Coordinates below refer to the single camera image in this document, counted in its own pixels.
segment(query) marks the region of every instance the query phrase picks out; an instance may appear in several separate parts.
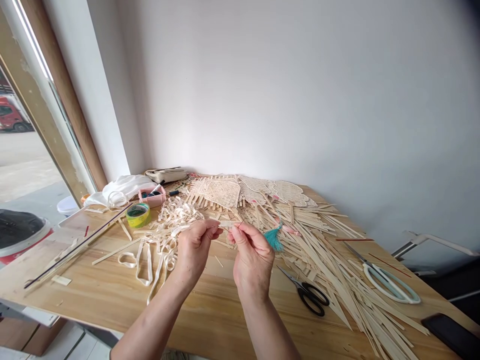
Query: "red strip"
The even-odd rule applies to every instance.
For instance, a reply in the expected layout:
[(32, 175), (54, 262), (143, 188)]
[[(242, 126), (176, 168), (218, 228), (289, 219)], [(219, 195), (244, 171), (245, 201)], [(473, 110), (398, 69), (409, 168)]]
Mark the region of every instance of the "red strip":
[(368, 255), (370, 255), (370, 256), (373, 256), (375, 259), (377, 259), (377, 260), (381, 261), (381, 262), (382, 262), (382, 263), (384, 263), (384, 264), (387, 264), (387, 265), (388, 265), (389, 267), (391, 267), (392, 269), (395, 269), (395, 270), (397, 270), (397, 271), (401, 272), (402, 274), (405, 274), (405, 275), (407, 275), (409, 278), (412, 278), (412, 277), (411, 277), (410, 275), (408, 275), (406, 272), (403, 272), (402, 270), (400, 270), (400, 269), (397, 269), (396, 267), (393, 267), (393, 266), (392, 266), (392, 265), (390, 265), (388, 262), (385, 262), (385, 261), (383, 261), (382, 259), (379, 259), (379, 258), (378, 258), (378, 257), (376, 257), (375, 255), (372, 255), (371, 253), (368, 253)]
[(374, 241), (373, 239), (363, 239), (363, 238), (358, 238), (358, 239), (353, 239), (353, 238), (348, 238), (348, 239), (335, 239), (336, 241)]

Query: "black stick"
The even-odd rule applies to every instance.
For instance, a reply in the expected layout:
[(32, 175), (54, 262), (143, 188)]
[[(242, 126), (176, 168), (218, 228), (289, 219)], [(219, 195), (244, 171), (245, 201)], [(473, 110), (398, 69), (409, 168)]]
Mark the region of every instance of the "black stick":
[(104, 227), (106, 227), (108, 224), (110, 224), (115, 218), (117, 218), (120, 214), (122, 214), (125, 210), (127, 210), (130, 207), (130, 205), (127, 205), (122, 211), (120, 211), (117, 215), (111, 218), (110, 221), (106, 222), (101, 228), (99, 228), (97, 231), (95, 231), (92, 235), (87, 237), (85, 240), (83, 240), (81, 243), (79, 243), (75, 248), (73, 248), (68, 254), (66, 254), (64, 257), (62, 257), (60, 260), (58, 260), (56, 263), (54, 263), (52, 266), (50, 266), (47, 270), (42, 272), (40, 275), (38, 275), (35, 279), (30, 281), (27, 285), (25, 285), (23, 288), (27, 289), (30, 285), (38, 281), (41, 277), (43, 277), (46, 273), (48, 273), (50, 270), (52, 270), (54, 267), (56, 267), (59, 263), (61, 263), (65, 258), (73, 253), (75, 250), (77, 250), (80, 246), (85, 244), (89, 239), (91, 239), (96, 233), (98, 233), (100, 230), (102, 230)]

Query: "hand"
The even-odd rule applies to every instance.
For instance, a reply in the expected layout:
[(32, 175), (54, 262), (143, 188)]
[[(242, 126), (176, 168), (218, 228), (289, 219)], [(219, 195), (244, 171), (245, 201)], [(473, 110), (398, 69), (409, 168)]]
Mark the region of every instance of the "hand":
[(267, 239), (253, 225), (244, 222), (235, 223), (227, 238), (238, 246), (233, 279), (240, 300), (268, 300), (275, 252)]
[(178, 235), (178, 260), (172, 275), (190, 290), (204, 272), (212, 239), (223, 232), (219, 225), (212, 219), (197, 220)]

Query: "scissor handle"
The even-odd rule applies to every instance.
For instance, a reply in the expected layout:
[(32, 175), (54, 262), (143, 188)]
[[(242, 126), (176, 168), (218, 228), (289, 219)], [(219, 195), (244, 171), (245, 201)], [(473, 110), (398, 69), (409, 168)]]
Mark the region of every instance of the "scissor handle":
[[(315, 286), (310, 285), (308, 282), (302, 282), (301, 285), (303, 286), (303, 288), (299, 287), (297, 289), (298, 295), (300, 295), (301, 301), (312, 313), (318, 315), (319, 317), (324, 316), (325, 310), (322, 307), (322, 305), (328, 306), (330, 304), (329, 299), (325, 296), (323, 292), (321, 292)], [(319, 293), (324, 298), (324, 300), (320, 299), (311, 289)], [(318, 311), (310, 306), (307, 300), (305, 300), (305, 297), (307, 297), (318, 308)]]
[[(398, 277), (394, 276), (388, 271), (383, 270), (375, 264), (372, 264), (372, 267), (368, 264), (363, 264), (363, 272), (370, 282), (386, 297), (403, 304), (419, 304), (422, 300), (418, 294), (406, 283), (400, 280)], [(389, 291), (386, 291), (381, 287), (378, 282), (376, 282), (374, 276), (380, 283), (387, 288)], [(400, 284), (408, 293), (403, 291), (397, 284)]]

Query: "green tape roll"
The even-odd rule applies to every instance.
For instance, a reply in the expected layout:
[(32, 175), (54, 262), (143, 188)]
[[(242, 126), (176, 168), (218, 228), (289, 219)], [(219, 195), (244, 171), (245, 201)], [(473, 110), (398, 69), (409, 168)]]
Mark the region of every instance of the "green tape roll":
[(126, 211), (126, 219), (131, 228), (143, 228), (152, 219), (150, 206), (143, 202), (133, 205)]

